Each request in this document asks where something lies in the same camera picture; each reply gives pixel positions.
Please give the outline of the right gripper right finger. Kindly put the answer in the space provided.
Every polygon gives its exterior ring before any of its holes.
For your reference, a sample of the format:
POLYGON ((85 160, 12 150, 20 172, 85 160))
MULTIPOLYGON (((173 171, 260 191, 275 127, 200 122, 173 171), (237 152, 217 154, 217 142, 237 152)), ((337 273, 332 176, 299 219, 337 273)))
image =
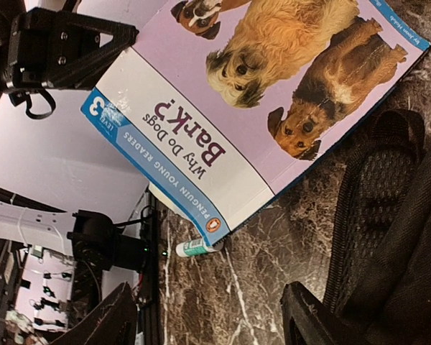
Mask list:
POLYGON ((285 344, 344 344, 337 318, 300 282, 286 284, 280 300, 285 344))

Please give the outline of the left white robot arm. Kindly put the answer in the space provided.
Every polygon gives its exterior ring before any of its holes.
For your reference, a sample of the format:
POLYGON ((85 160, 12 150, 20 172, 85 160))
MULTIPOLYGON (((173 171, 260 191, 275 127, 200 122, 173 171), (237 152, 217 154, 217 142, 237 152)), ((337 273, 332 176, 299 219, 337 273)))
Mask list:
MULTIPOLYGON (((55 110, 51 90, 93 89, 138 33, 130 24, 77 14, 74 1, 58 11, 0 1, 0 98, 24 104, 33 120, 45 119, 32 111, 32 95, 55 110)), ((101 270, 142 272, 152 257, 147 240, 124 235, 121 225, 94 211, 53 213, 0 203, 0 239, 52 249, 101 270)))

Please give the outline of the dog picture book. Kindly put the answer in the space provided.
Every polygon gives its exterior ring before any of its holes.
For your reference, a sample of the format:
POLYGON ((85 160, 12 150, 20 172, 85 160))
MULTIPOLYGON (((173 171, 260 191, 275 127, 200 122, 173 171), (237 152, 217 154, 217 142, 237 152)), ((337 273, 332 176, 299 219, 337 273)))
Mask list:
POLYGON ((301 176, 430 49, 385 1, 168 1, 82 112, 217 244, 301 176))

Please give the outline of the black student backpack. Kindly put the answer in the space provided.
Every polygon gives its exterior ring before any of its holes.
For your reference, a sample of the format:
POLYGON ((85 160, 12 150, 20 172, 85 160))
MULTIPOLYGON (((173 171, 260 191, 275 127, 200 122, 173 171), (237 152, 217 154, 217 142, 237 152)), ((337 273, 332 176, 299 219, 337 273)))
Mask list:
POLYGON ((340 187, 324 304, 372 344, 431 344, 431 142, 375 115, 340 187))

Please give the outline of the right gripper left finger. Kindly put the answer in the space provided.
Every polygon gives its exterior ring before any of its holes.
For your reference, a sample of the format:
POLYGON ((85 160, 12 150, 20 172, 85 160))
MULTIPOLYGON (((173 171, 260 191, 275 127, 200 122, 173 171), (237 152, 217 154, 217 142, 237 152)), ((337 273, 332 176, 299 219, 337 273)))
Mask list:
POLYGON ((137 307, 131 286, 118 285, 77 326, 51 345, 129 345, 136 339, 137 307))

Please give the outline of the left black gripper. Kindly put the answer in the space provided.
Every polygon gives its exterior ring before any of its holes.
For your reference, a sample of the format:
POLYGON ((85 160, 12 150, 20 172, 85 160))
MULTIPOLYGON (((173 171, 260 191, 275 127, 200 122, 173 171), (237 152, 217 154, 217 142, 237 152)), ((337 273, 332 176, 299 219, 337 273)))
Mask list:
POLYGON ((14 106, 25 104, 31 119, 45 119, 56 109, 49 91, 92 90, 114 60, 135 42, 130 24, 35 7, 11 24, 0 62, 0 86, 14 106), (50 106, 32 112, 33 94, 50 106))

